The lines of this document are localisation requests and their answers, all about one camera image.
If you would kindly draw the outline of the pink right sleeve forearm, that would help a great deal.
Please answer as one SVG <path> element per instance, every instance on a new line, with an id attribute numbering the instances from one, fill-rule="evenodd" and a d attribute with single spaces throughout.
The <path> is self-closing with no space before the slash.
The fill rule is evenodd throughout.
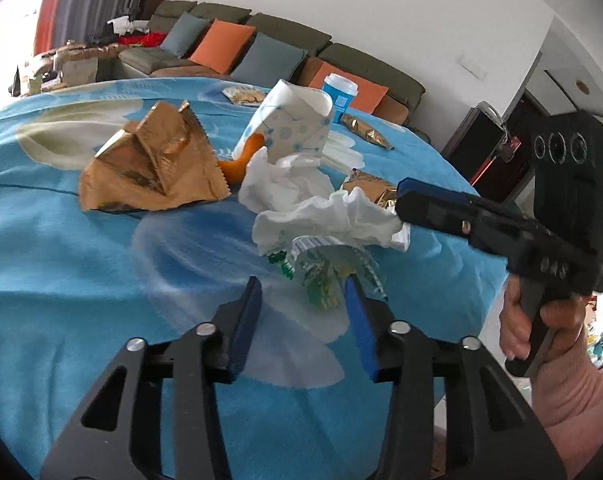
<path id="1" fill-rule="evenodd" d="M 531 380 L 533 411 L 570 479 L 603 479 L 603 370 L 581 336 Z"/>

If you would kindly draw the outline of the right hand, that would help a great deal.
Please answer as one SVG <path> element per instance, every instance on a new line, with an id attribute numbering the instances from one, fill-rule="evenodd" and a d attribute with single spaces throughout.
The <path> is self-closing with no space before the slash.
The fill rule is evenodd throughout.
<path id="1" fill-rule="evenodd" d="M 500 348 L 505 357 L 525 360 L 530 354 L 530 334 L 533 322 L 521 306 L 522 289 L 519 278 L 510 275 L 504 292 L 500 313 Z M 579 295 L 571 299 L 553 300 L 540 309 L 541 320 L 555 331 L 545 362 L 563 356 L 579 339 L 585 325 L 588 297 Z"/>

